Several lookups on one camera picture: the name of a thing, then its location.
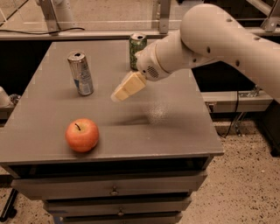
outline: table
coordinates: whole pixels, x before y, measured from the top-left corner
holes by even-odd
[[[87,56],[89,96],[74,85],[67,62],[74,50]],[[223,154],[191,70],[112,102],[129,70],[128,40],[53,42],[0,129],[0,165],[12,186],[64,223],[176,223]],[[97,146],[82,154],[64,137],[81,117],[100,130]]]

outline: apple stem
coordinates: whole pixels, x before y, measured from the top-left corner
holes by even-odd
[[[79,130],[81,130],[80,126],[77,123],[75,125],[78,127]]]

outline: power cord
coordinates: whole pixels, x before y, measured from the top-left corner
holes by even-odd
[[[72,27],[64,30],[59,30],[59,31],[46,31],[46,32],[29,32],[29,31],[14,31],[14,30],[0,30],[0,32],[17,32],[17,33],[23,33],[23,34],[32,34],[32,35],[45,35],[45,34],[54,34],[57,32],[67,32],[71,30],[82,30],[85,31],[84,28],[82,27]]]
[[[236,104],[235,104],[234,113],[237,112],[237,109],[238,109],[238,106],[239,106],[239,91],[237,90],[236,93],[237,93],[237,100],[236,100]],[[232,119],[232,121],[231,121],[231,123],[230,123],[230,125],[229,125],[229,127],[228,127],[227,134],[226,134],[225,136],[223,136],[222,134],[220,134],[220,133],[217,131],[217,133],[218,133],[218,135],[219,135],[220,137],[226,138],[226,137],[228,136],[229,131],[231,130],[231,127],[232,127],[232,125],[233,125],[234,120],[235,120],[235,118]]]

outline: can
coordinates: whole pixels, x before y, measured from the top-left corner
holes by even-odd
[[[94,92],[94,85],[85,53],[80,51],[70,52],[68,62],[79,94],[91,95]]]
[[[133,33],[129,38],[129,61],[130,67],[137,69],[137,57],[135,54],[142,51],[147,46],[147,37],[142,33]]]

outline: drawer handle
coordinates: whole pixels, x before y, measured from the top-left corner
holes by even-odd
[[[110,192],[110,194],[111,194],[112,196],[117,196],[117,195],[119,194],[119,192],[116,190],[116,187],[115,187],[115,186],[113,186],[113,191]]]
[[[118,212],[117,214],[118,216],[123,216],[124,215],[124,212],[123,212],[123,209],[120,207],[120,211]]]

